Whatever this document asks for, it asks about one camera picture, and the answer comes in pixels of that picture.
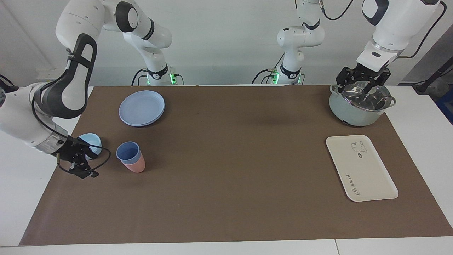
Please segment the pot lid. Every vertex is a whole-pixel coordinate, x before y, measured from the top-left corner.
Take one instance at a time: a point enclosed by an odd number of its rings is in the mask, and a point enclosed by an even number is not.
[[[391,104],[391,95],[384,86],[372,88],[369,93],[364,93],[367,82],[356,82],[345,86],[342,96],[352,105],[367,111],[380,111]]]

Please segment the white wall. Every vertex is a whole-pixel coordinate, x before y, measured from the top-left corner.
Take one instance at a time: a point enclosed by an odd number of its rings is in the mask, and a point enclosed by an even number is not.
[[[0,0],[16,17],[24,31],[49,59],[51,65],[63,68],[66,51],[55,36],[55,25],[68,0]],[[433,30],[419,55],[398,60],[390,66],[388,85],[396,85],[413,68],[436,40],[453,23],[453,0],[444,0],[449,10]],[[281,28],[300,25],[293,0],[137,0],[153,20],[169,28],[173,44],[164,49],[167,62],[182,74],[189,84],[250,83],[254,75],[275,65],[282,54],[276,36]],[[341,13],[349,0],[325,0],[330,16]],[[322,45],[304,49],[306,84],[330,84],[344,66],[354,67],[356,58],[374,32],[362,16],[361,0],[356,0],[338,21],[321,18],[326,30]],[[414,52],[419,41],[440,14],[413,39],[407,54]],[[14,53],[8,66],[25,65],[25,52],[11,47],[0,32],[0,52]],[[135,70],[143,67],[140,55],[127,44],[121,33],[104,31],[98,40],[99,52],[92,78],[93,85],[127,85]]]

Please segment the pot handle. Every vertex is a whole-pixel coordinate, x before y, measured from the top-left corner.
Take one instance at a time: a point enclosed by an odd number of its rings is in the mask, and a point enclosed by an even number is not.
[[[395,99],[394,97],[392,97],[392,103],[390,103],[389,108],[392,107],[392,106],[394,106],[394,105],[396,105],[396,99]]]
[[[330,93],[335,94],[335,95],[338,95],[338,92],[336,92],[336,91],[333,89],[333,87],[335,87],[335,85],[330,86]]]

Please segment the blue cup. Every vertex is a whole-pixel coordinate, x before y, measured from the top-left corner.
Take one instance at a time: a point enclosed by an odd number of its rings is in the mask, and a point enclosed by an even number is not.
[[[135,164],[141,157],[140,147],[135,142],[125,142],[116,150],[116,157],[125,165]]]

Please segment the beige tray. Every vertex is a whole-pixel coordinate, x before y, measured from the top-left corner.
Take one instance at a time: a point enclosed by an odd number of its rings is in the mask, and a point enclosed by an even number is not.
[[[367,136],[329,137],[326,144],[349,199],[362,202],[398,197],[395,184]]]

